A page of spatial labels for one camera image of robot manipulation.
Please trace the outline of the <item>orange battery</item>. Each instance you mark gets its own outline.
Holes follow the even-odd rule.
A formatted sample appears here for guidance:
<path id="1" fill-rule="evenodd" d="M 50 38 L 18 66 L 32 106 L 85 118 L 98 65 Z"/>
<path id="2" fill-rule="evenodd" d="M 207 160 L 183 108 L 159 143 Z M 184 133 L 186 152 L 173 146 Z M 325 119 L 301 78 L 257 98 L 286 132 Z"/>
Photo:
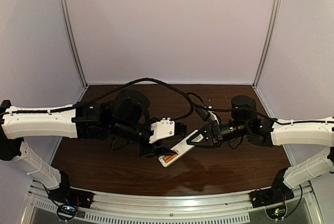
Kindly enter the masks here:
<path id="1" fill-rule="evenodd" d="M 166 156 L 163 158 L 166 164 L 173 163 L 173 161 L 177 158 L 177 156 Z"/>
<path id="2" fill-rule="evenodd" d="M 172 156 L 168 156 L 166 158 L 166 162 L 170 162 L 171 160 L 173 160 L 174 158 L 176 158 L 178 155 L 172 155 Z"/>

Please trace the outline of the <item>white remote control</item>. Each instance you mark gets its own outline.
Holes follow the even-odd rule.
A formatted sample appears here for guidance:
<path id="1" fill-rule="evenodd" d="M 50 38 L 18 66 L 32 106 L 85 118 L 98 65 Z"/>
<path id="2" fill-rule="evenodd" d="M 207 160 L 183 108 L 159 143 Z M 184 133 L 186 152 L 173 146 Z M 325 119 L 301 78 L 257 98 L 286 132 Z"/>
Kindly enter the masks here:
<path id="1" fill-rule="evenodd" d="M 193 148 L 195 148 L 195 146 L 193 145 L 188 145 L 186 140 L 189 138 L 189 135 L 186 136 L 185 138 L 183 138 L 179 143 L 177 143 L 174 147 L 172 147 L 172 150 L 176 152 L 177 158 L 173 161 L 173 163 L 175 163 L 176 161 L 178 161 L 181 157 L 183 157 L 186 153 L 188 153 L 189 151 L 191 151 Z M 159 157 L 159 162 L 162 164 L 163 167 L 167 168 L 170 165 L 172 165 L 173 163 L 168 163 L 166 164 L 163 160 L 163 158 L 166 156 L 161 156 Z"/>

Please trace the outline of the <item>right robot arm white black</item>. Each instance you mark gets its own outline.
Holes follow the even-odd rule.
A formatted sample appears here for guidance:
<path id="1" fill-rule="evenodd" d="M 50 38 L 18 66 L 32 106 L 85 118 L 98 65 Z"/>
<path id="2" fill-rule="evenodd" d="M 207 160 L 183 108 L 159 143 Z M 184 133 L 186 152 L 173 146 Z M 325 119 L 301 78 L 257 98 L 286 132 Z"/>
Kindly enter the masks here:
<path id="1" fill-rule="evenodd" d="M 232 119 L 226 124 L 211 120 L 210 110 L 197 107 L 196 111 L 209 123 L 187 140 L 195 147 L 214 149 L 236 139 L 247 138 L 253 145 L 262 147 L 286 144 L 321 145 L 324 150 L 307 160 L 280 170 L 271 188 L 268 200 L 280 203 L 294 188 L 325 173 L 333 173 L 333 118 L 320 120 L 279 120 L 266 117 L 256 110 L 254 99 L 235 96 L 231 100 Z"/>

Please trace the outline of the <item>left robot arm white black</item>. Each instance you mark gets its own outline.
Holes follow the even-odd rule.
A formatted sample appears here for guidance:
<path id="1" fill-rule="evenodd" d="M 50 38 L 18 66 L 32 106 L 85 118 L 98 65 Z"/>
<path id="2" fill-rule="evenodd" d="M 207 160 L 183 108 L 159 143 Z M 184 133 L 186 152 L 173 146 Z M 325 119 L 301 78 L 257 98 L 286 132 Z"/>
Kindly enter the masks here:
<path id="1" fill-rule="evenodd" d="M 18 163 L 28 175 L 45 186 L 63 205 L 75 201 L 69 176 L 46 164 L 24 141 L 25 137 L 60 136 L 78 139 L 121 139 L 125 144 L 139 143 L 143 156 L 169 155 L 174 152 L 158 141 L 176 135 L 170 118 L 153 120 L 150 102 L 141 92 L 123 90 L 114 100 L 104 103 L 78 102 L 57 108 L 24 109 L 9 100 L 1 104 L 1 160 Z"/>

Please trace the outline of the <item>right round circuit board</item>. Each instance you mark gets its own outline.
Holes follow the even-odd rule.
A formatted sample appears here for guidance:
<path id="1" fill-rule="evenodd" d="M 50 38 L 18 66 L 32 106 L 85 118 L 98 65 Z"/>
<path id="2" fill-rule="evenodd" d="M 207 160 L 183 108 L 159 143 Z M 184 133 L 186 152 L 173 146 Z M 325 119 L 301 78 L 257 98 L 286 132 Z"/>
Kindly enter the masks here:
<path id="1" fill-rule="evenodd" d="M 271 220 L 278 221 L 285 218 L 287 214 L 287 206 L 286 205 L 278 205 L 271 206 L 269 208 L 265 208 L 265 213 L 267 217 Z"/>

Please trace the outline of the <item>round circuit board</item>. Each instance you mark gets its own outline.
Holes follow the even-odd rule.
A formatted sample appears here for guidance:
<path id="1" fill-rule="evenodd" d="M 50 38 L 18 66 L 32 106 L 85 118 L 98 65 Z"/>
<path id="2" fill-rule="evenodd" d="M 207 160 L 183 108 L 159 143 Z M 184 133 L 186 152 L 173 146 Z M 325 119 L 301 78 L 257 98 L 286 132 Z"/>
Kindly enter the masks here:
<path id="1" fill-rule="evenodd" d="M 278 205 L 271 206 L 269 208 L 265 208 L 265 213 L 267 217 L 271 220 L 278 221 L 285 218 L 287 214 L 287 206 L 286 205 Z"/>
<path id="2" fill-rule="evenodd" d="M 71 205 L 61 204 L 57 207 L 56 215 L 62 221 L 70 221 L 76 217 L 78 209 Z"/>

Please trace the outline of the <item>left round circuit board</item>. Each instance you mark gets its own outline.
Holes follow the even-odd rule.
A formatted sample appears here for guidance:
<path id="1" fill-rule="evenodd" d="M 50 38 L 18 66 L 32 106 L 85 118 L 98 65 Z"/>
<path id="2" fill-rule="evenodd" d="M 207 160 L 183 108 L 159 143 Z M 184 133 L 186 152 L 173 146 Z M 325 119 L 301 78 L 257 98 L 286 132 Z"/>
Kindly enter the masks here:
<path id="1" fill-rule="evenodd" d="M 76 217 L 78 209 L 71 205 L 61 204 L 57 207 L 56 215 L 62 221 L 70 221 Z"/>

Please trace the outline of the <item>front aluminium rail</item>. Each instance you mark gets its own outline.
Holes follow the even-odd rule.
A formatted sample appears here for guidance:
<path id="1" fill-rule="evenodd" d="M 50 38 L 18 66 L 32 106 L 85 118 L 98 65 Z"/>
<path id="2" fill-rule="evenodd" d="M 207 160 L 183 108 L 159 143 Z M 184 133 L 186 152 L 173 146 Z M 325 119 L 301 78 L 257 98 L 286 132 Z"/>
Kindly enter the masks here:
<path id="1" fill-rule="evenodd" d="M 93 192 L 89 209 L 79 208 L 69 223 L 324 223 L 312 185 L 294 189 L 294 198 L 253 208 L 249 191 L 204 196 L 136 196 Z M 265 208 L 286 205 L 284 219 Z"/>

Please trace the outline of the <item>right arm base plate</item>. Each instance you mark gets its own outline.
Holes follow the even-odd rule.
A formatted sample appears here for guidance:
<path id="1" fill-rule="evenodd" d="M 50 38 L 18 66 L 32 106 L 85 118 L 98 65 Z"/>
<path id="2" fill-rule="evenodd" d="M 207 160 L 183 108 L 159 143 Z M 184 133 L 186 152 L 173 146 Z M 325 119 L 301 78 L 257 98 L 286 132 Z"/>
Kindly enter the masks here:
<path id="1" fill-rule="evenodd" d="M 293 199 L 292 190 L 283 190 L 280 188 L 266 188 L 255 190 L 249 193 L 250 201 L 253 208 L 283 203 L 285 200 Z"/>

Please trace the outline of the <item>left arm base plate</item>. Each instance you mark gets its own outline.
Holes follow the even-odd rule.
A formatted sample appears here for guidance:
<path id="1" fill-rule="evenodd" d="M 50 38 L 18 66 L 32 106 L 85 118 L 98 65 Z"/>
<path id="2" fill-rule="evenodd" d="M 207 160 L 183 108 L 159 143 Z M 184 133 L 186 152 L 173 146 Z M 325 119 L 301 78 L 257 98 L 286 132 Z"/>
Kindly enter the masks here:
<path id="1" fill-rule="evenodd" d="M 47 191 L 49 199 L 63 204 L 69 204 L 75 207 L 89 209 L 93 201 L 94 193 L 74 188 L 57 188 Z"/>

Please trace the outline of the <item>right aluminium frame post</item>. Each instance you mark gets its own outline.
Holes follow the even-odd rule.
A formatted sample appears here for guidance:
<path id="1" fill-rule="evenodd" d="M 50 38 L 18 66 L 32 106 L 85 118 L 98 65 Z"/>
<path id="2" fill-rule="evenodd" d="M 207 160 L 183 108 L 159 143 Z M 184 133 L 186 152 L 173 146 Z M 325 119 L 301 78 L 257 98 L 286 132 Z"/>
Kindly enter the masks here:
<path id="1" fill-rule="evenodd" d="M 270 12 L 269 24 L 267 28 L 267 33 L 264 41 L 264 46 L 261 52 L 260 61 L 258 64 L 257 72 L 254 78 L 253 87 L 256 89 L 259 85 L 261 76 L 263 74 L 265 63 L 269 54 L 270 46 L 273 40 L 273 35 L 275 32 L 276 23 L 279 17 L 279 12 L 281 8 L 282 0 L 273 0 L 272 8 Z"/>

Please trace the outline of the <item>aluminium frame post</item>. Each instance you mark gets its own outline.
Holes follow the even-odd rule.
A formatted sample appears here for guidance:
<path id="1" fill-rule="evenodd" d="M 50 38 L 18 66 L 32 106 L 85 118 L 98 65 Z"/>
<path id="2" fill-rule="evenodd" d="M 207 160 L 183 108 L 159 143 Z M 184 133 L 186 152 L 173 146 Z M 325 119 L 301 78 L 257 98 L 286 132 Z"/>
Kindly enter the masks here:
<path id="1" fill-rule="evenodd" d="M 71 55 L 72 55 L 72 58 L 73 58 L 73 61 L 74 61 L 74 66 L 75 66 L 75 69 L 77 71 L 81 86 L 83 88 L 87 88 L 88 83 L 86 81 L 86 78 L 85 78 L 85 75 L 84 75 L 84 70 L 82 68 L 82 64 L 81 64 L 81 61 L 79 59 L 79 54 L 78 54 L 78 50 L 77 50 L 77 46 L 76 46 L 76 42 L 75 42 L 73 28 L 72 28 L 72 25 L 71 25 L 71 19 L 70 19 L 67 0 L 59 0 L 59 4 L 60 4 L 60 7 L 61 7 L 63 22 L 64 22 L 64 26 L 65 26 L 65 33 L 66 33 L 66 36 L 67 36 L 69 49 L 70 49 L 70 52 L 71 52 Z"/>
<path id="2" fill-rule="evenodd" d="M 279 17 L 279 12 L 281 8 L 282 0 L 273 0 L 272 8 L 270 12 L 269 24 L 267 28 L 267 33 L 264 41 L 264 46 L 261 52 L 260 61 L 258 64 L 257 72 L 254 78 L 253 87 L 256 89 L 259 85 L 261 76 L 263 74 L 265 63 L 269 54 L 270 46 L 273 40 L 273 35 L 275 32 L 276 23 Z"/>

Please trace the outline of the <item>left aluminium frame post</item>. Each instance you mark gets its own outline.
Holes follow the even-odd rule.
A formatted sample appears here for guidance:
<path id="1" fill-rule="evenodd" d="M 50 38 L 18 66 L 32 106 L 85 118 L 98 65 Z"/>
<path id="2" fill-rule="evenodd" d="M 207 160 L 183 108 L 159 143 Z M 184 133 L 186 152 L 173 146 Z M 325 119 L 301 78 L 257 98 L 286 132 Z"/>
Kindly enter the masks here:
<path id="1" fill-rule="evenodd" d="M 73 58 L 73 61 L 74 61 L 74 66 L 75 66 L 75 69 L 77 71 L 81 86 L 83 88 L 87 88 L 88 83 L 86 81 L 86 78 L 85 78 L 85 75 L 84 75 L 84 70 L 82 68 L 82 64 L 81 64 L 81 61 L 79 59 L 79 54 L 78 54 L 78 50 L 77 50 L 77 46 L 76 46 L 76 42 L 75 42 L 73 28 L 72 28 L 72 25 L 71 25 L 71 19 L 70 19 L 67 0 L 59 0 L 59 4 L 60 4 L 60 7 L 61 7 L 63 22 L 64 22 L 64 26 L 65 26 L 65 33 L 66 33 L 66 36 L 67 36 L 69 49 L 70 49 L 70 52 L 71 52 L 71 55 L 72 55 L 72 58 Z"/>

